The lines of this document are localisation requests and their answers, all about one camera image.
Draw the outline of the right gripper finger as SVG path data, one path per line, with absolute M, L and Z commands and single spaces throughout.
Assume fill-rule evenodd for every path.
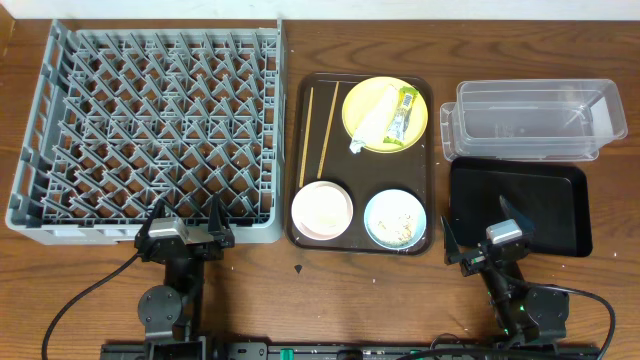
M 499 196 L 499 202 L 506 218 L 514 220 L 523 233 L 534 232 L 534 223 L 517 210 L 504 196 Z
M 440 217 L 440 220 L 444 233 L 444 262 L 446 265 L 458 263 L 460 252 L 453 231 L 444 215 Z

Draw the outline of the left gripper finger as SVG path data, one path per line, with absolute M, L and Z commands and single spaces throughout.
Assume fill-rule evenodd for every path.
M 151 210 L 148 218 L 145 220 L 141 227 L 141 237 L 146 238 L 149 236 L 149 231 L 154 220 L 161 219 L 165 214 L 166 202 L 164 200 L 158 200 L 153 209 Z
M 208 233 L 218 233 L 225 229 L 224 214 L 221 209 L 220 194 L 215 193 L 211 199 L 211 207 L 209 212 L 209 219 L 207 224 Z

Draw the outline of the light blue bowl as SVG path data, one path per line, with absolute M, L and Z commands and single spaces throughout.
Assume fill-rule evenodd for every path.
M 374 195 L 365 206 L 363 221 L 369 237 L 391 251 L 417 245 L 427 229 L 427 215 L 420 200 L 400 189 Z

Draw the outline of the pink bowl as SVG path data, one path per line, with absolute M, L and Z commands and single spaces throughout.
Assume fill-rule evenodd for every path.
M 291 205 L 293 224 L 305 237 L 315 241 L 337 238 L 350 226 L 354 205 L 339 185 L 316 181 L 305 185 Z

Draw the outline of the white napkin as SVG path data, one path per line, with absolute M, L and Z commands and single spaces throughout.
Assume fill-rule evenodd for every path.
M 398 90 L 392 85 L 358 93 L 349 108 L 349 120 L 354 125 L 349 150 L 353 154 L 382 142 L 397 100 Z

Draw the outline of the green snack wrapper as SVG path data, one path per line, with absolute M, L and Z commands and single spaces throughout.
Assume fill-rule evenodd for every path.
M 405 132 L 410 122 L 410 113 L 418 95 L 414 87 L 405 86 L 398 92 L 398 100 L 383 138 L 384 143 L 403 145 Z

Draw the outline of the wooden chopstick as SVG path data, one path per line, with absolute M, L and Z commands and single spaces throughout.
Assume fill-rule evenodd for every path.
M 340 82 L 339 81 L 335 82 L 334 92 L 333 92 L 330 111 L 329 111 L 328 120 L 327 120 L 326 131 L 325 131 L 325 135 L 324 135 L 324 138 L 323 138 L 320 162 L 319 162 L 319 166 L 318 166 L 318 170 L 317 170 L 317 174 L 316 174 L 316 178 L 317 179 L 320 179 L 322 177 L 322 174 L 323 174 L 323 169 L 324 169 L 324 164 L 325 164 L 325 159 L 326 159 L 326 153 L 327 153 L 327 148 L 328 148 L 331 128 L 332 128 L 332 124 L 333 124 L 333 118 L 334 118 L 334 113 L 335 113 L 335 108 L 336 108 L 336 102 L 337 102 L 339 87 L 340 87 Z
M 309 99 L 308 99 L 309 101 L 308 101 L 308 108 L 306 113 L 305 128 L 304 128 L 305 131 L 304 131 L 304 138 L 303 138 L 301 166 L 300 166 L 300 174 L 299 174 L 299 181 L 298 181 L 299 188 L 302 188 L 304 186 L 306 158 L 308 153 L 308 142 L 309 142 L 309 133 L 310 133 L 310 123 L 312 119 L 313 98 L 314 98 L 314 88 L 311 87 Z

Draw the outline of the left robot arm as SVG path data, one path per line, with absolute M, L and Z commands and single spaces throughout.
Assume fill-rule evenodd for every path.
M 166 215 L 168 208 L 166 201 L 158 201 L 134 239 L 141 261 L 165 269 L 164 282 L 147 290 L 138 303 L 144 357 L 209 359 L 208 340 L 199 333 L 205 264 L 221 260 L 223 251 L 235 245 L 235 236 L 218 194 L 210 201 L 204 228 Z

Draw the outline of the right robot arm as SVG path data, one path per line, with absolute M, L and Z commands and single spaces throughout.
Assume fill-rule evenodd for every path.
M 524 280 L 517 262 L 530 253 L 535 225 L 504 197 L 505 220 L 486 228 L 486 239 L 462 252 L 445 217 L 444 261 L 458 264 L 463 276 L 480 275 L 507 346 L 545 346 L 566 336 L 569 296 Z

